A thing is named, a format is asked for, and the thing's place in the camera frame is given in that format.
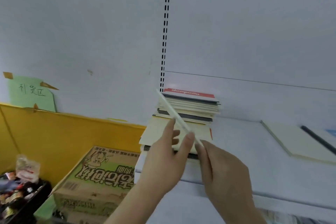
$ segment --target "stack of books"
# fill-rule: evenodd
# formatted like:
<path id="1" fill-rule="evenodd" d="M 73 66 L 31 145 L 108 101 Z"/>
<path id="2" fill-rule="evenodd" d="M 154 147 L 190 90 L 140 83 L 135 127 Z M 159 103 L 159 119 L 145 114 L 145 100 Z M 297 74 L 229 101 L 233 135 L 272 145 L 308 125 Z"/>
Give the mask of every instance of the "stack of books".
<path id="1" fill-rule="evenodd" d="M 214 95 L 176 89 L 164 89 L 162 94 L 195 133 L 195 137 L 200 140 L 212 141 L 209 125 L 212 123 L 214 116 L 219 114 L 218 107 L 220 105 Z M 165 109 L 164 104 L 159 101 L 157 110 L 141 136 L 139 143 L 142 145 L 142 151 L 148 151 L 150 146 L 161 137 L 170 119 L 171 116 Z M 174 129 L 181 131 L 180 135 L 177 136 L 179 143 L 172 146 L 175 151 L 178 151 L 186 133 L 177 122 Z M 192 147 L 190 152 L 190 158 L 197 158 L 195 146 Z"/>

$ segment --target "person's left arm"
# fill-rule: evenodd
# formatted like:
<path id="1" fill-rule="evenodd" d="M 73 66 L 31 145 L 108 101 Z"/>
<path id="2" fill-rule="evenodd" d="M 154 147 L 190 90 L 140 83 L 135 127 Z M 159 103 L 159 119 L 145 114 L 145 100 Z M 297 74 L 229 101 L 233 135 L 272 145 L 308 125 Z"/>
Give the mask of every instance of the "person's left arm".
<path id="1" fill-rule="evenodd" d="M 187 134 L 174 154 L 171 146 L 179 142 L 174 137 L 180 134 L 179 130 L 174 130 L 174 124 L 175 119 L 171 119 L 162 137 L 150 147 L 139 181 L 105 224 L 146 223 L 163 196 L 179 182 L 195 135 Z"/>

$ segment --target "person's left hand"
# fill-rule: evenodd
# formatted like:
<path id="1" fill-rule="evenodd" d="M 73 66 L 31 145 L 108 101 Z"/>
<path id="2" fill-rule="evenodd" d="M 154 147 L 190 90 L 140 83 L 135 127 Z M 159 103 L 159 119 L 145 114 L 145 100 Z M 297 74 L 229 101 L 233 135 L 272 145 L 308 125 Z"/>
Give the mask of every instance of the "person's left hand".
<path id="1" fill-rule="evenodd" d="M 172 145 L 178 144 L 174 138 L 180 134 L 174 130 L 175 119 L 171 119 L 163 131 L 162 137 L 156 141 L 147 153 L 145 164 L 137 185 L 163 197 L 179 182 L 186 166 L 188 154 L 193 146 L 195 135 L 188 133 L 174 154 Z"/>

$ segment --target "green and brown cardboard box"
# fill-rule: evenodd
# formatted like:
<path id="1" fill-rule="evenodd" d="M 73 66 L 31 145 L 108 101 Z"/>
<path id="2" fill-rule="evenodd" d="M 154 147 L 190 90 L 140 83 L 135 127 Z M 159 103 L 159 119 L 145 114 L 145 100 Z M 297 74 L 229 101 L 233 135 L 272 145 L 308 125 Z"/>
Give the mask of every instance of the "green and brown cardboard box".
<path id="1" fill-rule="evenodd" d="M 138 153 L 94 146 L 53 190 L 65 215 L 108 217 L 134 185 Z"/>

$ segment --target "snack package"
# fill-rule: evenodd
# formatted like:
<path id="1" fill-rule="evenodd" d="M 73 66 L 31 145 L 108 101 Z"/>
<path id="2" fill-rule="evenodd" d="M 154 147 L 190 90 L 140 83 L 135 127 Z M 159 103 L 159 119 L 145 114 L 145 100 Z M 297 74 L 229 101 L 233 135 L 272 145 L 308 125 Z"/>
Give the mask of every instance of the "snack package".
<path id="1" fill-rule="evenodd" d="M 40 175 L 40 163 L 27 159 L 23 154 L 16 158 L 16 176 L 23 181 L 37 183 Z"/>

